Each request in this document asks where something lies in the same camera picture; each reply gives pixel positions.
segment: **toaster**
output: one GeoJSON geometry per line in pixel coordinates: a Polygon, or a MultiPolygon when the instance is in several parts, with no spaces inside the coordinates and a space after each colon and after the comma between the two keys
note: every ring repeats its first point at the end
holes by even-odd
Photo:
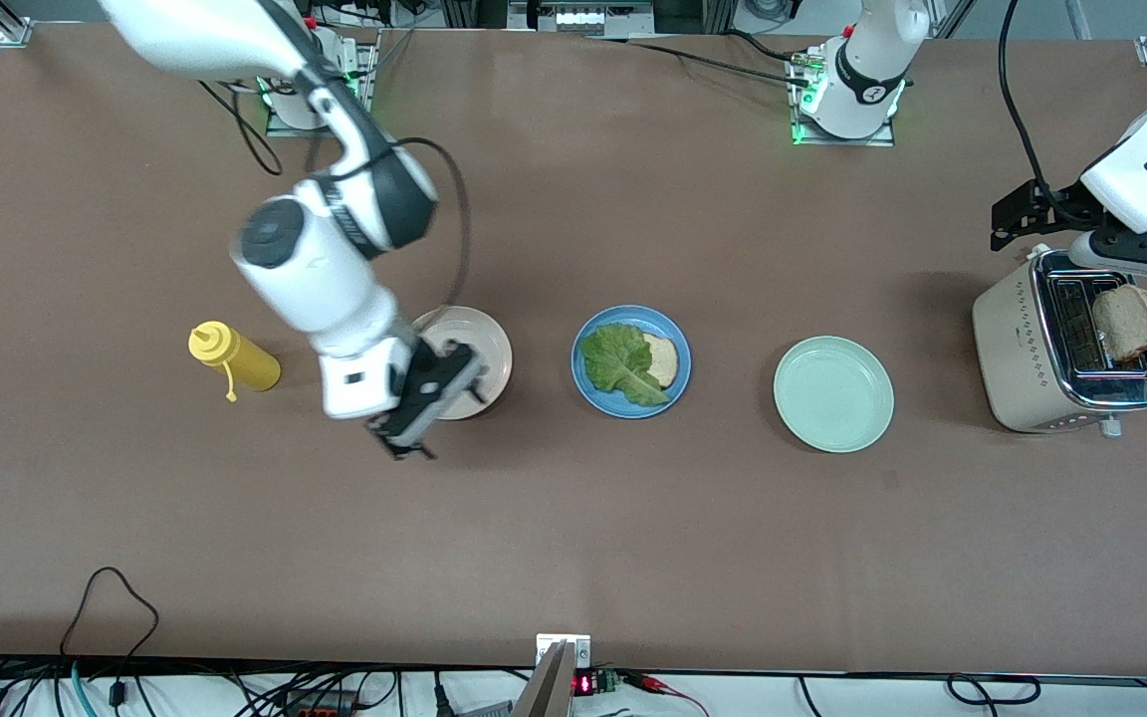
{"type": "Polygon", "coordinates": [[[1147,408],[1147,351],[1114,361],[1091,305],[1129,274],[1080,268],[1039,244],[1029,262],[973,305],[980,372],[993,416],[1021,432],[1052,434],[1097,423],[1121,436],[1119,416],[1147,408]]]}

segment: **bread slice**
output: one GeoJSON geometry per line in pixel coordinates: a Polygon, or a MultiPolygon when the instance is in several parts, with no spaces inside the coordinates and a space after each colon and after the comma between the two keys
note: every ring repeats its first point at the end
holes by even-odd
{"type": "Polygon", "coordinates": [[[645,341],[649,343],[649,351],[654,363],[649,366],[649,375],[655,377],[663,387],[669,387],[676,382],[676,374],[679,373],[679,354],[676,353],[676,345],[658,336],[645,335],[645,341]]]}
{"type": "Polygon", "coordinates": [[[1114,361],[1130,361],[1147,351],[1147,290],[1129,283],[1103,291],[1091,305],[1091,317],[1114,361]]]}

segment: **plate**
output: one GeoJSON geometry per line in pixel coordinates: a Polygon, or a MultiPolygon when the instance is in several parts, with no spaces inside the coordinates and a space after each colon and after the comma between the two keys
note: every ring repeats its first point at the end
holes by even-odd
{"type": "Polygon", "coordinates": [[[510,377],[510,341],[507,340],[507,332],[498,326],[498,321],[493,321],[490,313],[478,312],[467,305],[446,305],[440,317],[436,317],[436,313],[437,310],[432,310],[414,321],[415,327],[423,327],[424,321],[436,319],[423,327],[419,335],[437,351],[448,340],[466,343],[481,354],[481,361],[486,365],[478,384],[481,398],[486,402],[482,404],[465,391],[442,414],[442,421],[469,419],[490,407],[502,395],[502,389],[507,388],[507,380],[510,377]]]}
{"type": "Polygon", "coordinates": [[[656,416],[665,410],[672,407],[679,400],[679,396],[688,387],[688,377],[693,373],[693,357],[688,350],[688,340],[676,326],[674,321],[666,318],[666,314],[657,312],[656,309],[647,305],[615,305],[606,309],[604,312],[596,313],[590,321],[583,324],[583,330],[577,333],[574,340],[574,351],[570,353],[570,371],[574,372],[574,382],[577,384],[579,393],[586,398],[587,403],[595,405],[601,412],[610,414],[615,419],[647,419],[656,416]],[[670,396],[669,403],[662,405],[635,405],[627,400],[621,390],[606,391],[592,385],[592,380],[586,376],[586,363],[583,360],[583,350],[578,344],[584,338],[595,333],[595,329],[606,324],[630,324],[640,330],[653,336],[670,340],[676,345],[676,353],[679,356],[679,372],[676,380],[663,389],[663,393],[670,396]]]}
{"type": "Polygon", "coordinates": [[[793,345],[773,376],[773,399],[799,441],[832,453],[866,449],[892,422],[892,381],[883,364],[840,336],[793,345]]]}

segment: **blue plate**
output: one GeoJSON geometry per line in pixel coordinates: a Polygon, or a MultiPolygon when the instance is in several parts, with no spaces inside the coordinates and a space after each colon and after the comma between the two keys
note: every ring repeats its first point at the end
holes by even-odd
{"type": "Polygon", "coordinates": [[[614,309],[606,309],[604,312],[596,313],[583,326],[583,330],[577,333],[574,340],[574,351],[570,353],[570,368],[574,371],[574,382],[582,391],[583,398],[587,403],[595,405],[601,412],[610,414],[616,419],[647,419],[656,416],[665,410],[672,407],[684,393],[684,388],[688,387],[688,376],[693,373],[693,356],[688,350],[688,341],[684,334],[664,313],[647,307],[647,305],[615,305],[614,309]],[[676,345],[676,353],[679,354],[679,373],[676,381],[663,391],[670,396],[670,403],[662,405],[635,405],[627,400],[621,390],[606,391],[592,385],[592,380],[586,377],[586,363],[583,360],[583,350],[578,345],[584,338],[595,333],[595,329],[606,324],[630,324],[639,327],[640,330],[650,333],[653,336],[670,340],[676,345]]]}

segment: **table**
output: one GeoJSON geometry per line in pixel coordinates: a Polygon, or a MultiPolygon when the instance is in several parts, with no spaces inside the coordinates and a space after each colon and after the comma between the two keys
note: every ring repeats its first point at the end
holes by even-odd
{"type": "MultiPolygon", "coordinates": [[[[773,69],[733,38],[672,41],[773,69]]],[[[376,114],[463,165],[463,303],[516,367],[486,416],[434,429],[440,460],[397,465],[322,416],[309,346],[227,257],[305,140],[274,140],[287,176],[265,177],[231,117],[108,26],[38,28],[0,56],[0,653],[52,653],[115,563],[163,613],[155,654],[525,663],[569,630],[641,668],[1147,676],[1147,412],[1118,442],[1014,435],[977,371],[970,303],[1019,263],[989,252],[989,208],[1030,171],[993,55],[924,45],[896,148],[793,147],[770,81],[577,37],[415,34],[376,114]],[[695,354],[649,421],[570,380],[575,333],[623,303],[695,354]],[[206,319],[276,353],[282,384],[227,404],[185,346],[206,319]],[[817,453],[778,419],[774,365],[814,335],[887,365],[872,449],[817,453]]],[[[1056,185],[1147,106],[1128,44],[1011,55],[1056,185]]],[[[411,314],[457,257],[423,157],[442,217],[376,263],[411,314]]],[[[147,625],[114,583],[91,609],[76,653],[147,625]]]]}

